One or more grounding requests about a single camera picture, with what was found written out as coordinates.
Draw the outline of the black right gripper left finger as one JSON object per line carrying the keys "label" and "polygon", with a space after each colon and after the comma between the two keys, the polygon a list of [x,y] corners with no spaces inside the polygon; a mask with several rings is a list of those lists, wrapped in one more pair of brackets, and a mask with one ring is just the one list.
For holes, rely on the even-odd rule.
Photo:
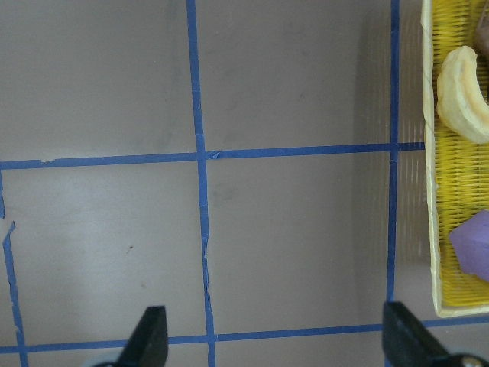
{"label": "black right gripper left finger", "polygon": [[165,306],[147,307],[137,326],[116,356],[99,356],[86,366],[165,366],[169,355],[167,313]]}

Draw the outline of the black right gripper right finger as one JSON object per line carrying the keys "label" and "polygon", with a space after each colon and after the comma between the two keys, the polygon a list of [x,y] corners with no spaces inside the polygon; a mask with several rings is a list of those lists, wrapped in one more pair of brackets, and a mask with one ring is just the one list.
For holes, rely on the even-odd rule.
{"label": "black right gripper right finger", "polygon": [[467,352],[449,352],[401,302],[387,301],[382,313],[382,350],[392,366],[487,366]]}

